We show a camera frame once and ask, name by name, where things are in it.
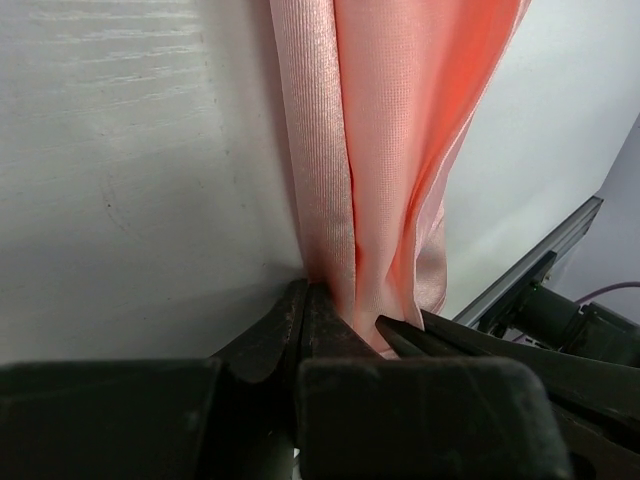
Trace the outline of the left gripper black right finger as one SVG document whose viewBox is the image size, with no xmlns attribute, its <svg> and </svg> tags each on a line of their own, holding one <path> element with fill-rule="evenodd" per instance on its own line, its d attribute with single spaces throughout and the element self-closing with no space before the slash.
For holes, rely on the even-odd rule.
<svg viewBox="0 0 640 480">
<path fill-rule="evenodd" d="M 330 291 L 324 284 L 312 284 L 308 289 L 298 347 L 300 360 L 380 358 L 338 315 Z"/>
</svg>

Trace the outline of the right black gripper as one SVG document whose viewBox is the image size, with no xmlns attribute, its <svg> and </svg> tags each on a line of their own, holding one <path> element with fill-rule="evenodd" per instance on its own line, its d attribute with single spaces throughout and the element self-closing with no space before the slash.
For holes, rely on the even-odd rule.
<svg viewBox="0 0 640 480">
<path fill-rule="evenodd" d="M 530 368 L 562 405 L 637 415 L 639 325 L 597 303 L 559 295 L 543 285 L 544 277 L 527 274 L 492 307 L 494 337 L 432 314 L 424 330 L 385 316 L 376 327 L 401 356 L 504 357 Z M 550 350 L 497 339 L 510 330 Z"/>
</svg>

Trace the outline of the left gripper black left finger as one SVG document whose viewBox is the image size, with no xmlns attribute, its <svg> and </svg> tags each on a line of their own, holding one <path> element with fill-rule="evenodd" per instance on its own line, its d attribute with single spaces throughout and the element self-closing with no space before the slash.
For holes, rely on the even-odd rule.
<svg viewBox="0 0 640 480">
<path fill-rule="evenodd" d="M 262 383 L 272 377 L 286 380 L 298 361 L 307 293 L 306 280 L 289 283 L 262 318 L 214 357 L 247 383 Z"/>
</svg>

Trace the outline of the pink cloth napkin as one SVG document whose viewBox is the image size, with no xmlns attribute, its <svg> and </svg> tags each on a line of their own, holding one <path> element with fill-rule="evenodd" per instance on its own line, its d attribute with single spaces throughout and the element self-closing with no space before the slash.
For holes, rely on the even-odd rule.
<svg viewBox="0 0 640 480">
<path fill-rule="evenodd" d="M 444 305 L 444 193 L 525 1 L 274 1 L 309 276 L 375 351 Z"/>
</svg>

